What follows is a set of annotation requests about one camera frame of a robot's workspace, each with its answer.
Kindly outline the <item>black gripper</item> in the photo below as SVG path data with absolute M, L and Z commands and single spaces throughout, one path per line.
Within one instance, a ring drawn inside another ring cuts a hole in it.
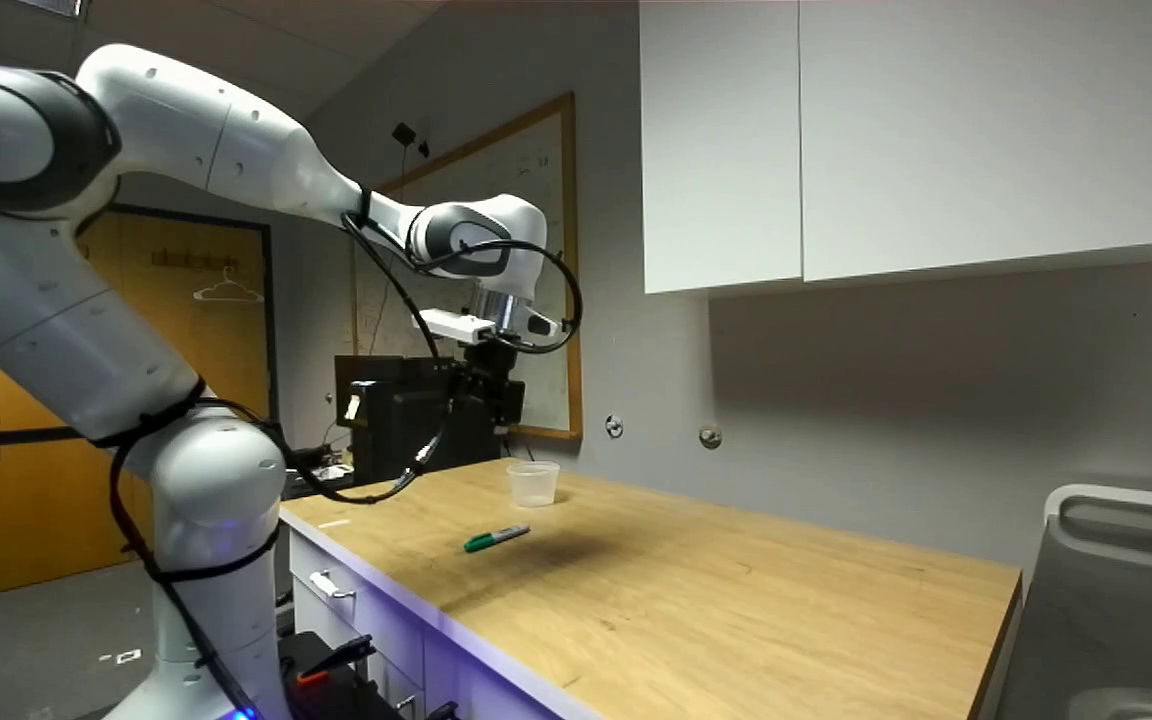
M 511 375 L 515 351 L 505 343 L 466 348 L 448 379 L 448 420 L 511 428 L 523 406 L 523 382 Z

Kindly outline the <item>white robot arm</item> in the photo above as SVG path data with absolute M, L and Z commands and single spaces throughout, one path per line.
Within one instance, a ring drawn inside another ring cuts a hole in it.
M 155 662 L 109 720 L 291 720 L 274 638 L 288 450 L 217 400 L 80 256 L 126 174 L 356 233 L 487 290 L 485 339 L 533 314 L 547 221 L 521 197 L 399 202 L 335 170 L 274 103 L 182 59 L 104 42 L 63 74 L 0 63 L 0 368 L 153 485 L 126 535 L 153 577 Z

